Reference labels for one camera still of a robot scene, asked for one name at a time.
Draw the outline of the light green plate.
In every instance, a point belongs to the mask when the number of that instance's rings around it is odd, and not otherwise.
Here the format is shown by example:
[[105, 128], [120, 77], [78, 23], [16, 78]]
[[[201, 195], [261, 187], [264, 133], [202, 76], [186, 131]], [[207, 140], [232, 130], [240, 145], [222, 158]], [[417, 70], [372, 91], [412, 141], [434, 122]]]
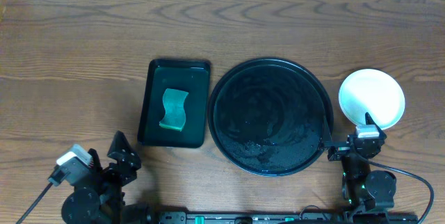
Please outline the light green plate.
[[348, 75], [340, 86], [339, 106], [354, 125], [366, 123], [369, 113], [379, 128], [393, 127], [405, 111], [405, 95], [399, 83], [387, 73], [362, 69]]

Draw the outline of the green sponge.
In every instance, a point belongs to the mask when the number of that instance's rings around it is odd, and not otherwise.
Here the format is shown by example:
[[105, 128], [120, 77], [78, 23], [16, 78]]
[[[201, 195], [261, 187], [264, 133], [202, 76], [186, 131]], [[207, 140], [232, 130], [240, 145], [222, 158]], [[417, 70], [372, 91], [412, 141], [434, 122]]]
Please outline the green sponge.
[[164, 107], [164, 117], [159, 122], [159, 126], [164, 129], [182, 131], [186, 124], [186, 112], [184, 108], [188, 92], [167, 88], [163, 94], [162, 102]]

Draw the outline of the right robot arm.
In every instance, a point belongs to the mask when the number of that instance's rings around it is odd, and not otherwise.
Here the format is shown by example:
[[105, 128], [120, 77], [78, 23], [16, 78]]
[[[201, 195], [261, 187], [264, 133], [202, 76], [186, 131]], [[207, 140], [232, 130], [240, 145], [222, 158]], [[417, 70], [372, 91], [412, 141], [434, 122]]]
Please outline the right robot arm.
[[340, 161], [343, 168], [342, 194], [350, 206], [333, 214], [331, 223], [389, 223], [388, 209], [394, 206], [396, 176], [384, 170], [371, 170], [370, 159], [380, 153], [386, 134], [371, 115], [357, 126], [344, 142], [323, 137], [322, 148], [329, 161]]

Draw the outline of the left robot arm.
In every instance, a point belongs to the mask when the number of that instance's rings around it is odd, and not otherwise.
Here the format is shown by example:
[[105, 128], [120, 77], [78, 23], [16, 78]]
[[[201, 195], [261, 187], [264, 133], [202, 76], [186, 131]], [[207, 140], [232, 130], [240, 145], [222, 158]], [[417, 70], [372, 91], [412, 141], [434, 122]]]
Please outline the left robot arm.
[[117, 131], [107, 157], [112, 159], [102, 168], [97, 152], [74, 156], [61, 165], [63, 179], [74, 187], [64, 201], [61, 215], [66, 223], [150, 223], [146, 204], [128, 205], [122, 188], [137, 178], [141, 160], [124, 133]]

